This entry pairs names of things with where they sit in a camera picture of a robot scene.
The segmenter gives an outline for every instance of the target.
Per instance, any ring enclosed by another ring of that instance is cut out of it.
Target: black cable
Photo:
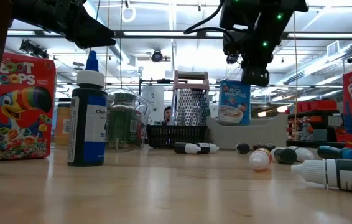
[[[218,31],[218,32],[225,33],[230,38],[231,42],[235,42],[234,37],[227,30],[224,30],[222,28],[217,28],[217,27],[203,27],[203,28],[191,30],[190,32],[188,32],[186,34],[191,34],[191,33],[200,32],[200,31],[207,31],[207,30],[212,30],[212,31]]]
[[[224,3],[225,3],[225,0],[221,0],[218,8],[212,13],[212,15],[208,16],[206,19],[204,19],[204,20],[202,20],[200,22],[197,22],[196,24],[194,24],[194,25],[190,26],[189,28],[187,28],[184,31],[184,34],[191,34],[195,28],[197,28],[200,25],[203,25],[204,23],[206,23],[209,20],[213,19],[220,12],[220,9],[221,9],[221,7],[223,6]]]

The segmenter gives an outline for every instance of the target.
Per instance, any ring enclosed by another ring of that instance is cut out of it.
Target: black bottle
[[[79,88],[72,91],[68,165],[99,166],[106,148],[107,93],[105,77],[98,71],[96,52],[91,51],[86,70],[78,72]]]

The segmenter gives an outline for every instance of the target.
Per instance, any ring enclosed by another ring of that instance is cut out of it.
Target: black cap
[[[249,153],[251,148],[245,143],[239,143],[238,145],[236,145],[236,150],[240,154],[247,154]]]

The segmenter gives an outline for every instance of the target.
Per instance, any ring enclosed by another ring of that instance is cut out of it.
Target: black wire basket
[[[204,142],[206,129],[206,126],[148,125],[147,135],[150,147],[171,149],[176,142]]]

